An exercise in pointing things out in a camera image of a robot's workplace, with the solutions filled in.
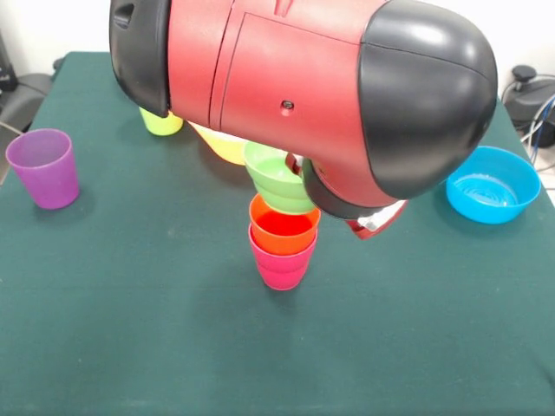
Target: plastic bowl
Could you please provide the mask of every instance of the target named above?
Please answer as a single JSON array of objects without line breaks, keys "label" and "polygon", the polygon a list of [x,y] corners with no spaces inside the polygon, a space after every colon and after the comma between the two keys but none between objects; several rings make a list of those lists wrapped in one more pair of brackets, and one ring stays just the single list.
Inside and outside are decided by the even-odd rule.
[{"label": "plastic bowl", "polygon": [[479,146],[447,179],[451,206],[482,224],[515,219],[540,190],[541,180],[528,161],[491,146]]},{"label": "plastic bowl", "polygon": [[254,186],[272,210],[289,215],[303,215],[315,206],[304,189],[303,180],[285,164],[287,152],[249,142],[245,145],[245,163]]},{"label": "plastic bowl", "polygon": [[189,124],[220,158],[235,165],[245,165],[243,150],[247,140],[231,136],[230,134],[215,132],[210,128],[200,126],[191,121],[189,121]]}]

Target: cable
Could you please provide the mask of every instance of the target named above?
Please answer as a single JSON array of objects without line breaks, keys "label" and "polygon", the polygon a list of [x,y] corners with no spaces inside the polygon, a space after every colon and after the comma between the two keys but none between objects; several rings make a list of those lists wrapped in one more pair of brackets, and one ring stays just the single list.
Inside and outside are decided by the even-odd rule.
[{"label": "cable", "polygon": [[528,132],[528,135],[526,136],[527,137],[526,140],[528,140],[528,152],[529,153],[532,152],[532,136],[534,135],[536,130],[539,130],[539,127],[536,128],[536,122],[538,121],[539,116],[542,115],[542,113],[545,111],[546,108],[551,106],[551,108],[548,111],[548,114],[553,110],[553,103],[555,103],[555,94],[553,94],[551,97],[549,97],[545,101],[545,103],[539,108],[538,112],[532,117],[532,124],[530,125],[530,131]]},{"label": "cable", "polygon": [[538,135],[536,136],[536,143],[534,143],[534,152],[532,154],[532,164],[533,165],[536,165],[536,160],[538,159],[539,139],[541,138],[541,134],[544,131],[544,124],[547,121],[547,117],[549,116],[549,113],[553,109],[553,102],[555,102],[555,99],[552,100],[551,108],[549,108],[549,106],[547,106],[544,110],[544,114],[542,115],[542,121],[540,123],[541,127],[539,128]]},{"label": "cable", "polygon": [[19,136],[23,134],[21,130],[17,130],[15,127],[10,126],[9,124],[4,123],[3,121],[0,121],[0,127],[5,128],[6,130],[10,130],[11,132]]},{"label": "cable", "polygon": [[551,169],[553,169],[555,167],[555,162],[551,163],[549,166],[546,167],[542,167],[541,169],[538,169],[537,172],[545,172],[545,171],[549,171]]}]

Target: black end cap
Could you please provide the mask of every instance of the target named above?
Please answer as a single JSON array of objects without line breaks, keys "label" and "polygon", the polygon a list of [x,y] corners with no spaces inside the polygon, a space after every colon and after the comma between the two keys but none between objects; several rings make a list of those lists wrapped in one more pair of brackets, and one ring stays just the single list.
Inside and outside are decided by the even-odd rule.
[{"label": "black end cap", "polygon": [[310,159],[303,161],[303,182],[314,205],[335,218],[352,220],[369,217],[383,208],[353,205],[339,198],[322,182]]},{"label": "black end cap", "polygon": [[112,0],[110,54],[123,92],[139,107],[168,115],[167,37],[171,0]]},{"label": "black end cap", "polygon": [[452,11],[391,0],[362,38],[359,95],[376,183],[414,198],[446,179],[489,127],[497,103],[492,48]]}]

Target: purple cup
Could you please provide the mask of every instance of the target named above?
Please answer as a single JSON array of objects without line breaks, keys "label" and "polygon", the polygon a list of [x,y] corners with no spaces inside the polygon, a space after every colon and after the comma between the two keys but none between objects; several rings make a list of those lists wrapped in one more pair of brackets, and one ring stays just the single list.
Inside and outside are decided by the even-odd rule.
[{"label": "purple cup", "polygon": [[35,203],[57,210],[79,196],[79,181],[70,137],[53,128],[33,130],[13,140],[6,159]]},{"label": "purple cup", "polygon": [[264,283],[274,290],[292,290],[301,283],[309,268],[318,235],[316,234],[306,249],[292,256],[277,256],[258,247],[252,237],[252,225],[249,225],[249,239],[258,272]]}]

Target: stacked cups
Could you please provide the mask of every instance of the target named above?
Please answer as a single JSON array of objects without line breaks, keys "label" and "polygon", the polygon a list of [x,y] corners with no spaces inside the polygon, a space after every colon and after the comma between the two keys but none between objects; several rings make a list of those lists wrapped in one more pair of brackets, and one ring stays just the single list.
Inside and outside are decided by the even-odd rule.
[{"label": "stacked cups", "polygon": [[249,142],[244,155],[258,191],[249,207],[248,231],[258,271],[270,288],[294,289],[316,248],[321,212],[286,166],[286,152]]}]

